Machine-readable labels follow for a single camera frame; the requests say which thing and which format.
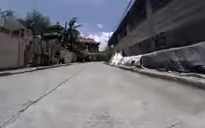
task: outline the white wall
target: white wall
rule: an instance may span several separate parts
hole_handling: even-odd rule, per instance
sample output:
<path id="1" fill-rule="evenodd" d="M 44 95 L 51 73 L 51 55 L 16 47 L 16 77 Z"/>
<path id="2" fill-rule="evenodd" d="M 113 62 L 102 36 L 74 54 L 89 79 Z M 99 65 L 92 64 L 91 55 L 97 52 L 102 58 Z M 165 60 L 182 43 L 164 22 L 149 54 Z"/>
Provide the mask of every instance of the white wall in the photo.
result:
<path id="1" fill-rule="evenodd" d="M 24 39 L 10 37 L 10 35 L 0 32 L 0 68 L 24 66 L 26 42 Z"/>

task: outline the road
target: road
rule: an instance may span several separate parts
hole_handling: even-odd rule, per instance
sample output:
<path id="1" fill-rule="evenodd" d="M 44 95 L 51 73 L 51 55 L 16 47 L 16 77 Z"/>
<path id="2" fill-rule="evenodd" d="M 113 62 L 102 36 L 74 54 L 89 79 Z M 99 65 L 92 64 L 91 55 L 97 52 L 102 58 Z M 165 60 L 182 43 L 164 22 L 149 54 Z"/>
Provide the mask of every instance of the road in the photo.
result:
<path id="1" fill-rule="evenodd" d="M 6 128 L 205 128 L 205 91 L 102 63 L 0 78 Z"/>

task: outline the blue sky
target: blue sky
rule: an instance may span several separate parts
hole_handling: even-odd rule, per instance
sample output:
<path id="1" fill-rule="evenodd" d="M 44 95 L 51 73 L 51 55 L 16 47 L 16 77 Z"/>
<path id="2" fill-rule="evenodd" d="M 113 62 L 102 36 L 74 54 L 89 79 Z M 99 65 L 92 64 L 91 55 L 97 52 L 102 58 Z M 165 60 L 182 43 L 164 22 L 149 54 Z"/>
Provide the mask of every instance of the blue sky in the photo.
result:
<path id="1" fill-rule="evenodd" d="M 128 2 L 129 0 L 0 0 L 0 8 L 12 9 L 18 17 L 24 17 L 27 12 L 36 9 L 49 16 L 52 23 L 64 23 L 75 16 L 83 24 L 80 31 L 85 36 L 102 42 L 103 49 Z"/>

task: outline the vegetation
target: vegetation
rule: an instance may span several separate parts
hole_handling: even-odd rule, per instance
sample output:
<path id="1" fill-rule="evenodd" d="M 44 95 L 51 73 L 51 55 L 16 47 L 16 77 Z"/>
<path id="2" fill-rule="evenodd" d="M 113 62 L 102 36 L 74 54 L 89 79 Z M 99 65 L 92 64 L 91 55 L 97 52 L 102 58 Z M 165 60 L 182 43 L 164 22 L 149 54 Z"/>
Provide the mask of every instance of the vegetation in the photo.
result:
<path id="1" fill-rule="evenodd" d="M 69 22 L 65 22 L 65 27 L 62 31 L 62 46 L 66 46 L 70 49 L 75 49 L 76 41 L 80 35 L 80 32 L 77 28 L 82 25 L 77 24 L 77 18 L 72 18 Z"/>
<path id="2" fill-rule="evenodd" d="M 0 11 L 0 17 L 6 19 L 7 17 L 14 17 L 13 10 Z"/>
<path id="3" fill-rule="evenodd" d="M 34 35 L 42 35 L 50 25 L 50 19 L 34 10 L 27 13 L 25 19 L 18 19 L 25 27 L 30 29 Z"/>

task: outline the concrete road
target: concrete road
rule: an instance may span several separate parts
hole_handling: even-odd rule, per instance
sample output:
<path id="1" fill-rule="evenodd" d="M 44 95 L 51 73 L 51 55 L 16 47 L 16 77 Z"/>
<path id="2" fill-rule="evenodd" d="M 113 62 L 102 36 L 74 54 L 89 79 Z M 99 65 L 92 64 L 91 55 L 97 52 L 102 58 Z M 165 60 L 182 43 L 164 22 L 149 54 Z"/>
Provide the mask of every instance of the concrete road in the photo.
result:
<path id="1" fill-rule="evenodd" d="M 0 78 L 3 123 L 7 128 L 205 128 L 205 91 L 102 63 L 72 65 Z"/>

